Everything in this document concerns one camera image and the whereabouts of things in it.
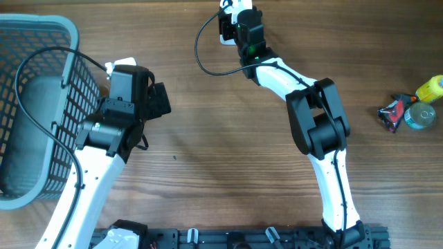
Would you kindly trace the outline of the black red snack packet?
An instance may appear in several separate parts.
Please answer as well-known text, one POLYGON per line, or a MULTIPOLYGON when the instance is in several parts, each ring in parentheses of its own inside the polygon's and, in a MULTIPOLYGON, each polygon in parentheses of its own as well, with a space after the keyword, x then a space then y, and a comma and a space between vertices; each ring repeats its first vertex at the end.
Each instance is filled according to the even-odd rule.
POLYGON ((396 132, 401 120, 404 118, 407 108, 418 101, 416 95, 393 94, 393 102, 387 107, 377 110, 377 116, 386 129, 392 133, 396 132))

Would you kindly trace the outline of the yellow juice bottle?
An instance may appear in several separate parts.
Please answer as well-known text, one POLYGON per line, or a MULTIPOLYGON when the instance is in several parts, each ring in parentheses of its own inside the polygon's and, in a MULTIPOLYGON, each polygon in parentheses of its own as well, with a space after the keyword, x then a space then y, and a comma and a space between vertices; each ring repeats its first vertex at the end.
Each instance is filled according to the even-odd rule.
POLYGON ((433 103, 439 100, 443 95, 442 75, 432 77, 416 90, 415 95, 421 102, 433 103))

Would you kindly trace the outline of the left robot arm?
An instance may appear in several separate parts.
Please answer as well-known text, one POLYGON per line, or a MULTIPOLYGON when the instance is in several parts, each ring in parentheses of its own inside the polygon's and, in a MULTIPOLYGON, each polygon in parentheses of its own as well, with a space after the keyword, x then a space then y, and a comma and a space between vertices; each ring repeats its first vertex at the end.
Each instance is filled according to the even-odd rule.
POLYGON ((142 66, 117 65, 109 95, 82 121, 73 167, 38 248, 88 248, 109 191, 131 151, 146 150, 148 120, 170 113, 163 83, 142 66))

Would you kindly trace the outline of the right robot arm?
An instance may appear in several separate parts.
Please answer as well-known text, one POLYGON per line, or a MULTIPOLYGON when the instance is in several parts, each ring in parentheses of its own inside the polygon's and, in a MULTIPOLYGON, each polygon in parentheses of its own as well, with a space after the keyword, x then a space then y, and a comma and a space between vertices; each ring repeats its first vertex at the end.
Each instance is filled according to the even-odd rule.
POLYGON ((266 44, 262 12, 251 2, 223 1, 217 13, 220 40, 235 45, 239 71, 287 106, 292 138, 310 160, 323 204, 323 226, 335 246, 363 240, 346 169, 350 124, 335 83, 305 77, 287 66, 266 44))

